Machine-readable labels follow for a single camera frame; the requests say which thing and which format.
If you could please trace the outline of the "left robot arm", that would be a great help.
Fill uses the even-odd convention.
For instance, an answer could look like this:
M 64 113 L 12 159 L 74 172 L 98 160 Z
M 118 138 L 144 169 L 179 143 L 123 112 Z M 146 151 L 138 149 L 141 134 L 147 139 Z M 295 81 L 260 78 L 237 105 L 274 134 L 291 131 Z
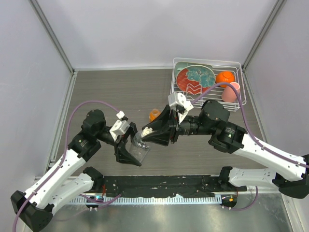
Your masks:
M 123 112 L 117 114 L 113 126 L 106 125 L 104 113 L 92 110 L 87 113 L 81 131 L 65 146 L 63 155 L 49 171 L 25 191 L 15 191 L 11 202 L 18 219 L 33 232 L 40 232 L 52 220 L 54 214 L 77 195 L 91 191 L 99 192 L 104 177 L 93 167 L 87 167 L 74 180 L 65 181 L 80 167 L 84 166 L 101 148 L 101 142 L 114 147 L 119 163 L 141 166 L 126 150 L 126 143 L 136 135 L 137 127 Z

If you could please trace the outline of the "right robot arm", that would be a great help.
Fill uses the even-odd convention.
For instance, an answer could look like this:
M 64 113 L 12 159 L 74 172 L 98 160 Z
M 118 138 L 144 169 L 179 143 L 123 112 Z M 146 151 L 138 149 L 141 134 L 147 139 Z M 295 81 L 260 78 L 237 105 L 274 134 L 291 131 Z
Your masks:
M 142 140 L 168 146 L 179 136 L 208 135 L 214 149 L 242 156 L 262 164 L 262 169 L 223 167 L 218 185 L 224 191 L 233 187 L 257 186 L 303 199 L 309 194 L 309 157 L 295 156 L 250 136 L 247 129 L 230 122 L 230 112 L 215 100 L 207 100 L 197 116 L 183 116 L 180 106 L 166 105 L 162 113 L 142 128 Z

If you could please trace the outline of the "white bottle cap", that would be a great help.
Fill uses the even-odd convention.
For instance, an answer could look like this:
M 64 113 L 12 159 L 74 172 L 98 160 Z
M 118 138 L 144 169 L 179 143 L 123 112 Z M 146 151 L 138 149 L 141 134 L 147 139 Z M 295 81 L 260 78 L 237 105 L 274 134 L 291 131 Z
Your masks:
M 149 127 L 144 128 L 141 133 L 141 138 L 144 138 L 145 136 L 151 134 L 152 132 L 153 132 L 152 128 L 149 128 Z

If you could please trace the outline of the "clear bottle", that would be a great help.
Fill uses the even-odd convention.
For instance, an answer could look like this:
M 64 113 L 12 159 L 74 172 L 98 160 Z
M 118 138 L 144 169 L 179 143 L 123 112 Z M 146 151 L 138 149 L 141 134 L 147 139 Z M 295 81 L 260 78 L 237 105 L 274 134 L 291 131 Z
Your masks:
M 143 162 L 144 158 L 150 151 L 150 146 L 142 140 L 142 131 L 139 131 L 135 134 L 131 146 L 129 149 L 129 153 L 136 158 L 140 163 Z

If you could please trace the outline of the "orange bottle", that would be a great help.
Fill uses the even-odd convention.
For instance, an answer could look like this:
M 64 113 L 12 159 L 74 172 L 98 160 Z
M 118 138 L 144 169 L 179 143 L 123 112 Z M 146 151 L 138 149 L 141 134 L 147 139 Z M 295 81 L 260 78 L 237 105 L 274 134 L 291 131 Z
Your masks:
M 158 109 L 153 109 L 149 113 L 149 120 L 150 120 L 150 122 L 154 121 L 160 114 L 161 114 L 161 112 Z

